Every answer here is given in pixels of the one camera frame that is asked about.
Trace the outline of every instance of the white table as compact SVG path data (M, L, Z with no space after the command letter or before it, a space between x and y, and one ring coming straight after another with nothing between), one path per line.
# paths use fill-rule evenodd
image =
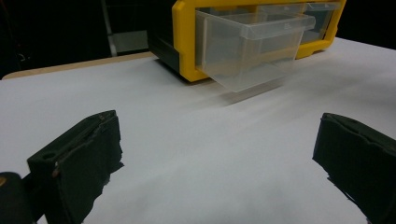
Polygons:
M251 97L183 82L154 56L0 81L0 171L115 109L125 166L90 223L365 223L312 161L324 112L396 138L396 51L336 38Z

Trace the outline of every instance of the table surface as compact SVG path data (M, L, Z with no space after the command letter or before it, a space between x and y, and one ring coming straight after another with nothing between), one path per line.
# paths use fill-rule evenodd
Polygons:
M84 223L365 223L312 161L324 112L396 138L396 51L336 38L282 83L231 93L155 56L0 81L0 171L115 109L125 166Z

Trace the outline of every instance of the yellow frame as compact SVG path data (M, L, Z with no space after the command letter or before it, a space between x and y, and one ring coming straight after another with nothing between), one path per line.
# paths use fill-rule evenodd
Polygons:
M198 7L241 7L263 4L293 4L307 2L331 2L329 0L177 0L172 7L174 47L179 53L179 73L188 81L207 78L207 75L195 68L195 9ZM341 18L346 0L337 1L340 8L332 14L328 30L323 40L302 44L296 59L308 57L315 51L328 48L337 33L337 24Z

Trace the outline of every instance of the dark background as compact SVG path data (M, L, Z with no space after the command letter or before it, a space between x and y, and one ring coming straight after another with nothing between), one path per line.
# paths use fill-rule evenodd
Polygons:
M100 0L0 3L0 78L19 70L111 57ZM347 1L337 37L396 49L392 7L384 5ZM106 9L113 33L146 30L145 0L106 0Z

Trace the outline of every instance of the white tabletop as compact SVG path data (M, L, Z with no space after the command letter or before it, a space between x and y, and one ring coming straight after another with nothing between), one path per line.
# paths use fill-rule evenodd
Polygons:
M27 175L28 157L110 109L125 166L85 224L365 223L313 149L324 112L396 138L396 51L336 38L250 95L188 84L155 57L2 80L0 171Z

